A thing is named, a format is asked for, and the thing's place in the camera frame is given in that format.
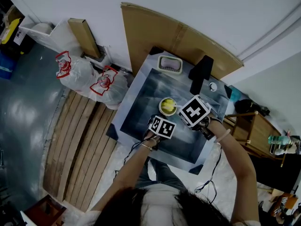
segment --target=cardboard sheet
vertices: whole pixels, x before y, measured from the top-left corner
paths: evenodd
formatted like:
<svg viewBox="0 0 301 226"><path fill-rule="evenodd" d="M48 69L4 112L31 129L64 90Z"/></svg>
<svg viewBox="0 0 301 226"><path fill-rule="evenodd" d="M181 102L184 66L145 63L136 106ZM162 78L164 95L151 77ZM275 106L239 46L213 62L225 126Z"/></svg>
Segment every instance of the cardboard sheet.
<svg viewBox="0 0 301 226"><path fill-rule="evenodd" d="M87 55L100 58L101 54L97 48L87 21L85 19L70 18L68 23L83 51Z"/></svg>
<svg viewBox="0 0 301 226"><path fill-rule="evenodd" d="M211 75L220 79L243 66L218 43L191 27L135 4L121 3L127 46L136 75L153 46L196 65L204 55L214 59Z"/></svg>

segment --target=white plastic bag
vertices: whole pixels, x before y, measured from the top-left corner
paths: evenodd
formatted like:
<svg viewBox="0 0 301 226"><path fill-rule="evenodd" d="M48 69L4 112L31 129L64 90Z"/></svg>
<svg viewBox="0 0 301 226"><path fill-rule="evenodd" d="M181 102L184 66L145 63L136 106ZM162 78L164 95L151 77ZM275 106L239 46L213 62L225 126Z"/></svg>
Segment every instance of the white plastic bag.
<svg viewBox="0 0 301 226"><path fill-rule="evenodd" d="M113 68L102 73L90 88L89 98L103 102L109 109L117 110L127 93L127 79Z"/></svg>
<svg viewBox="0 0 301 226"><path fill-rule="evenodd" d="M59 61L58 57L66 53L69 61L65 59ZM99 76L90 62L80 57L69 56L68 51L57 55L55 58L60 67L60 71L56 73L60 82L80 95L89 97L90 86L97 82Z"/></svg>

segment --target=black and white marker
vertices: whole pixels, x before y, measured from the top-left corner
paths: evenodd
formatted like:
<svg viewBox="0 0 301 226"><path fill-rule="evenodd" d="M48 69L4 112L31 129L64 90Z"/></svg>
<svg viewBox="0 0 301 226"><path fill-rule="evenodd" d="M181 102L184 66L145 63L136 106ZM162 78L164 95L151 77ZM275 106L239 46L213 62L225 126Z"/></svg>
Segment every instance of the black and white marker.
<svg viewBox="0 0 301 226"><path fill-rule="evenodd" d="M175 123L163 119L159 116L155 116L153 123L149 126L149 130L151 130L156 135L171 139L174 133L175 126Z"/></svg>
<svg viewBox="0 0 301 226"><path fill-rule="evenodd" d="M210 112L211 106L196 95L179 110L179 116L189 128L192 128Z"/></svg>

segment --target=hand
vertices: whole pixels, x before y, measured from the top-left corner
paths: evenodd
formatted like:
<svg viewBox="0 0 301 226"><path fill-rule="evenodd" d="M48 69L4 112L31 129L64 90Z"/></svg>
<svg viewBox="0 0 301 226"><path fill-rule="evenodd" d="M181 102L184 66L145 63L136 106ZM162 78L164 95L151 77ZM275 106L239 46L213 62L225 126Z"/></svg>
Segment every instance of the hand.
<svg viewBox="0 0 301 226"><path fill-rule="evenodd" d="M146 135L146 137L144 138L144 140L154 136L155 133L153 133L152 131L149 131ZM152 137L152 139L145 141L144 143L149 146L149 147L154 147L155 145L157 145L160 141L160 136L156 135L155 137Z"/></svg>

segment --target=blue container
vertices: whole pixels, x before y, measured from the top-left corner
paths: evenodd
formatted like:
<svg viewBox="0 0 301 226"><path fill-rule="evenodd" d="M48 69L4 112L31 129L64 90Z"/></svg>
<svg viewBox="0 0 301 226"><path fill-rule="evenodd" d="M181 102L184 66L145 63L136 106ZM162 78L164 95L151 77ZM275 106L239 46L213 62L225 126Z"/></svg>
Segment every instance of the blue container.
<svg viewBox="0 0 301 226"><path fill-rule="evenodd" d="M0 78L9 80L16 65L17 65L17 61L4 55L0 51Z"/></svg>

